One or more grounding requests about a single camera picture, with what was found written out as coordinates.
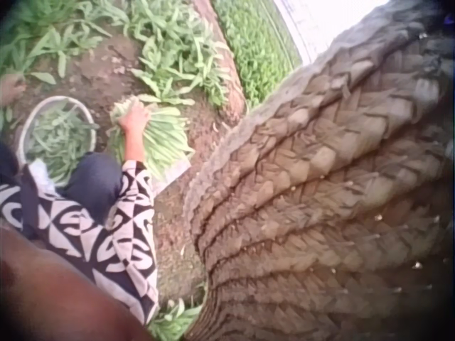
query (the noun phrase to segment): garden bed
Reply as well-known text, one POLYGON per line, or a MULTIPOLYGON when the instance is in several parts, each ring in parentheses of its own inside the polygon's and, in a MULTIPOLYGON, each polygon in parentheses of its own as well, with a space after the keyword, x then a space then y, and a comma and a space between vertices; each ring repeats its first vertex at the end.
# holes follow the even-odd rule
POLYGON ((272 0, 213 0, 251 107, 298 65, 299 53, 272 0))

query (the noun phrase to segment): bunch of green vegetables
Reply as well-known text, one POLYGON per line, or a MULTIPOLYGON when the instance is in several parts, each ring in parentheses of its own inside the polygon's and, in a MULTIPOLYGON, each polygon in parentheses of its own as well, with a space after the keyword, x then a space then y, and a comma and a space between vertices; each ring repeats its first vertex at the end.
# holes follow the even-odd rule
POLYGON ((65 183, 80 158, 89 151, 91 132, 98 125, 80 118, 80 109, 62 101, 38 114, 28 141, 26 157, 40 158, 55 183, 65 183))
POLYGON ((262 0, 214 0, 213 7, 247 102, 255 107, 294 69, 293 62, 262 0))
MULTIPOLYGON (((111 120, 114 127, 109 131, 109 150, 119 162, 124 160, 124 134, 117 124, 120 117, 125 115, 133 102, 142 100, 150 102, 147 94, 116 103, 111 111, 111 120)), ((194 150, 188 146, 185 130, 187 119, 181 117, 176 108, 164 107, 150 109, 150 121, 144 130, 144 149, 146 153, 146 167, 157 179, 164 179, 165 170, 177 160, 191 156, 194 150)))
POLYGON ((49 72, 32 72, 37 58, 42 55, 55 58, 58 75, 64 78, 70 57, 96 47, 103 36, 111 36, 96 24, 101 20, 125 24, 128 17, 109 0, 20 3, 3 29, 0 74, 21 72, 54 85, 55 79, 49 72))
POLYGON ((143 70, 132 70, 146 83, 155 102, 192 105, 184 95, 204 89, 217 106, 225 102, 228 70, 218 67, 227 48, 213 37, 212 27, 184 0, 133 0, 127 30, 144 43, 143 70))
POLYGON ((160 341, 179 341, 190 324, 198 317, 202 305, 185 307, 181 298, 168 302, 166 311, 159 313, 151 322, 151 334, 160 341))

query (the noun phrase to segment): hand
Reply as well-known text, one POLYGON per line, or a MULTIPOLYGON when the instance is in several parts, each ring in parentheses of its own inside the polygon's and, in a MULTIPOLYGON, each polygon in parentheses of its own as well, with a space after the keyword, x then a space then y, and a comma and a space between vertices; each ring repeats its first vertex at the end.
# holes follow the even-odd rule
POLYGON ((0 79, 0 107, 7 107, 18 99, 26 89, 23 75, 7 74, 0 79))
POLYGON ((131 109, 119 119, 119 124, 125 135, 142 136, 147 122, 150 120, 150 108, 136 101, 132 104, 131 109))

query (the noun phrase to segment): dark pants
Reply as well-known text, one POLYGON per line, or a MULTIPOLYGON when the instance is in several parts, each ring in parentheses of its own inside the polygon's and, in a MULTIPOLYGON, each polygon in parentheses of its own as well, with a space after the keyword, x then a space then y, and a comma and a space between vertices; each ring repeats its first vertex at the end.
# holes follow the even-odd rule
MULTIPOLYGON (((17 183, 16 155, 0 141, 0 185, 17 183)), ((122 189, 122 167, 103 153, 86 153, 64 188, 63 197, 81 204, 98 224, 105 224, 111 207, 122 189)))

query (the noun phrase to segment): patterned shirt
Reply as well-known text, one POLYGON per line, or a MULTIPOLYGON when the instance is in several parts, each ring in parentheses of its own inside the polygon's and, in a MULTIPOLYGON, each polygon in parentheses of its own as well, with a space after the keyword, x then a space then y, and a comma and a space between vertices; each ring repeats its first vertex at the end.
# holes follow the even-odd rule
POLYGON ((38 226, 26 231, 19 185, 0 185, 0 213, 22 234, 37 236, 46 249, 65 258, 146 324, 158 306, 150 183, 142 163, 125 162, 122 190, 107 226, 95 223, 77 202, 38 188, 38 226))

